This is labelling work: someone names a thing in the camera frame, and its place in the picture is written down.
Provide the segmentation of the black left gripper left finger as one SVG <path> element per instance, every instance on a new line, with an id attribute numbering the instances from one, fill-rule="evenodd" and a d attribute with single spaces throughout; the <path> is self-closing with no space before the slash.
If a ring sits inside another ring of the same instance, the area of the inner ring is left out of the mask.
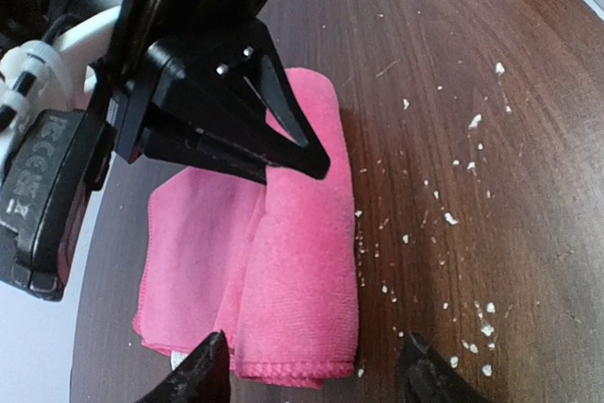
<path id="1" fill-rule="evenodd" d="M 229 403 L 230 356 L 223 331 L 212 332 L 141 403 Z"/>

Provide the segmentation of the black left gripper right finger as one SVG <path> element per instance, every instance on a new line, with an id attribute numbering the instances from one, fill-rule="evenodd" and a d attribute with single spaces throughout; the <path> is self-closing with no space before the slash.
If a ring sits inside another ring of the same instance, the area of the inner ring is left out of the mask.
<path id="1" fill-rule="evenodd" d="M 481 394 L 416 333 L 404 337 L 398 375 L 399 402 L 481 401 Z"/>

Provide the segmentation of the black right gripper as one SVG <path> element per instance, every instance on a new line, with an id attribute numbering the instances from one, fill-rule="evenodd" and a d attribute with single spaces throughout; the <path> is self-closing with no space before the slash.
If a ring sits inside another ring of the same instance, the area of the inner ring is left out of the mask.
<path id="1" fill-rule="evenodd" d="M 59 301 L 91 193 L 112 155 L 266 184 L 326 177 L 330 159 L 258 12 L 267 0 L 1 0 L 3 56 L 120 7 L 85 109 L 46 109 L 1 167 L 1 279 Z"/>

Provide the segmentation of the pink towel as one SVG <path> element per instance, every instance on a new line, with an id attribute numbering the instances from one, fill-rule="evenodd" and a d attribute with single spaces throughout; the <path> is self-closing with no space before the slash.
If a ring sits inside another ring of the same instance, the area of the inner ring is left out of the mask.
<path id="1" fill-rule="evenodd" d="M 238 377 L 319 389 L 354 370 L 355 203 L 333 84 L 304 68 L 287 77 L 326 178 L 271 168 L 259 184 L 190 167 L 157 187 L 133 327 L 165 356 L 220 331 Z"/>

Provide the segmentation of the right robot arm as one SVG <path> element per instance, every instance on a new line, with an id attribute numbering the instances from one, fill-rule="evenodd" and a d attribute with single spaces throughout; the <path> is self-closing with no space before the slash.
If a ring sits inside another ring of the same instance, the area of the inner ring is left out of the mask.
<path id="1" fill-rule="evenodd" d="M 355 369 L 353 182 L 331 81 L 285 68 L 267 0 L 1 0 L 1 279 L 68 285 L 112 155 L 182 165 L 152 192 L 135 331 L 149 402 L 231 376 L 321 389 Z"/>

